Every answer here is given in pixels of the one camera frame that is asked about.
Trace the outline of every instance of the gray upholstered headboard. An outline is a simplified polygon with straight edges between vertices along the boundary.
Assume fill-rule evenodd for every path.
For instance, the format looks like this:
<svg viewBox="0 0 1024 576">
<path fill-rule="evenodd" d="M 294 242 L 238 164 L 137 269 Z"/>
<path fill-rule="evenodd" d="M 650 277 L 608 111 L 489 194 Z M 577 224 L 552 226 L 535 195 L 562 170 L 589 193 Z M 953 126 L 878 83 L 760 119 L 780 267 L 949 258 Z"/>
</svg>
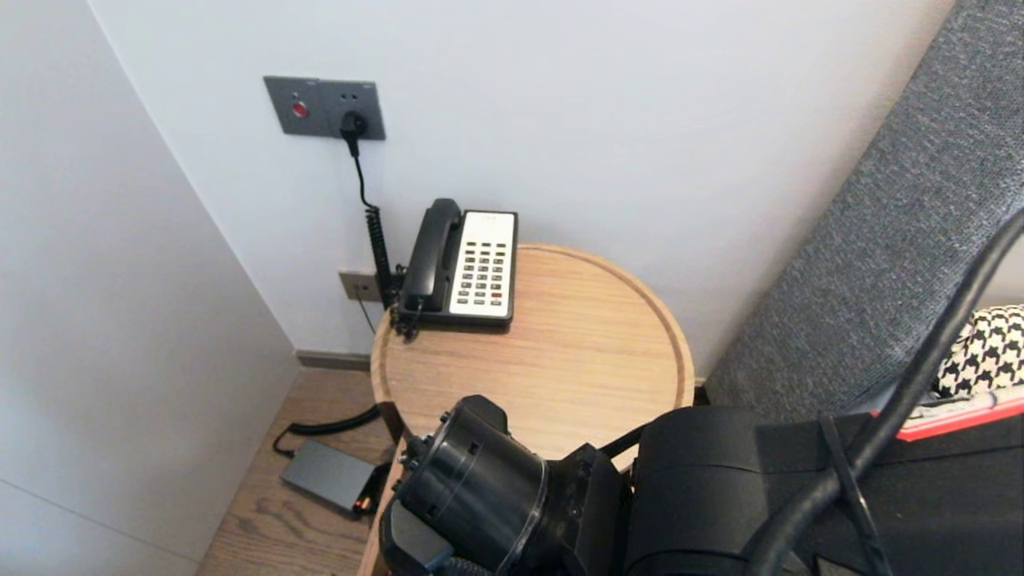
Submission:
<svg viewBox="0 0 1024 576">
<path fill-rule="evenodd" d="M 778 421 L 891 386 L 1024 209 L 1024 3 L 961 0 L 810 237 L 709 377 Z"/>
</svg>

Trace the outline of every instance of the power adapter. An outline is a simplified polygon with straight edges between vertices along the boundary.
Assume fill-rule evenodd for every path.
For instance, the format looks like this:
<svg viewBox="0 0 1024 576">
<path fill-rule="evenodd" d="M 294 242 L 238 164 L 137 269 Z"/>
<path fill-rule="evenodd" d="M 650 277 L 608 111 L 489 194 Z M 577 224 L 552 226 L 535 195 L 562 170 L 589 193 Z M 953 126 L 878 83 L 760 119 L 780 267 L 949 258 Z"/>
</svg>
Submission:
<svg viewBox="0 0 1024 576">
<path fill-rule="evenodd" d="M 307 440 L 295 452 L 295 458 L 281 475 L 281 480 L 354 518 L 376 509 L 390 467 L 390 462 L 371 464 L 315 440 Z"/>
</svg>

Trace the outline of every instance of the landline phone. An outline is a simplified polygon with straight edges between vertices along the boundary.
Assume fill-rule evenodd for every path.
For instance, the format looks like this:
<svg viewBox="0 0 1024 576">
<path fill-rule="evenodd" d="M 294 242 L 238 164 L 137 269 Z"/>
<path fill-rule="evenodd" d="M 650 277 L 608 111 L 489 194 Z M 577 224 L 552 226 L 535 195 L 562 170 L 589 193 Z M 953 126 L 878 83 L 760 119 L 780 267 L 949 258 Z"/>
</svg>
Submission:
<svg viewBox="0 0 1024 576">
<path fill-rule="evenodd" d="M 397 301 L 398 322 L 512 322 L 518 214 L 438 198 L 423 216 Z"/>
</svg>

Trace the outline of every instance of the wall socket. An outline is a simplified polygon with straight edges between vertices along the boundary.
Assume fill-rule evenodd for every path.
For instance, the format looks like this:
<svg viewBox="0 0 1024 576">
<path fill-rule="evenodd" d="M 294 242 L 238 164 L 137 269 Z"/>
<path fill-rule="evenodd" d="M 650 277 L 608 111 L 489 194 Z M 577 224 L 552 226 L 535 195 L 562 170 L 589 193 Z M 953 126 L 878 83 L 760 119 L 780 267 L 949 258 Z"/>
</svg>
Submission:
<svg viewBox="0 0 1024 576">
<path fill-rule="evenodd" d="M 340 138 L 341 117 L 355 111 L 367 119 L 367 132 L 359 139 L 384 139 L 374 82 L 264 76 L 263 83 L 286 134 Z"/>
<path fill-rule="evenodd" d="M 345 287 L 345 295 L 349 300 L 364 302 L 383 302 L 380 288 L 377 286 L 377 275 L 372 272 L 339 271 L 341 285 Z"/>
</svg>

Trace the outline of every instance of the black strap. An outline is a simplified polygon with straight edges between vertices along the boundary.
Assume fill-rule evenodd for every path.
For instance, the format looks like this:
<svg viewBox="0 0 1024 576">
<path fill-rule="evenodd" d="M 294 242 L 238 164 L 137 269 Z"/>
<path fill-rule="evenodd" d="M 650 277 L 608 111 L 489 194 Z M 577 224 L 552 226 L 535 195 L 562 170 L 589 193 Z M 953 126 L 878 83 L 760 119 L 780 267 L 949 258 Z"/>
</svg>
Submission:
<svg viewBox="0 0 1024 576">
<path fill-rule="evenodd" d="M 643 435 L 643 430 L 646 427 L 647 424 L 641 424 L 615 440 L 605 444 L 599 448 L 599 450 L 604 452 L 604 455 L 608 458 L 614 458 L 615 456 L 636 446 L 636 444 L 640 442 L 640 436 Z"/>
<path fill-rule="evenodd" d="M 836 420 L 831 414 L 822 413 L 818 417 L 818 423 L 821 425 L 821 434 L 824 436 L 825 445 L 828 446 L 828 452 L 831 453 L 833 466 L 836 468 L 836 476 L 839 477 L 843 497 L 849 502 L 850 509 L 853 510 L 853 524 L 857 527 L 857 533 L 860 534 L 860 543 L 864 546 L 867 564 L 874 574 L 892 576 L 893 570 L 889 566 L 885 550 L 882 549 L 882 540 L 879 538 L 879 531 L 874 527 L 871 512 L 867 509 L 867 501 L 860 493 L 857 479 L 853 477 L 853 471 L 850 469 L 850 461 L 846 457 L 843 441 L 839 437 L 839 430 L 836 429 Z"/>
</svg>

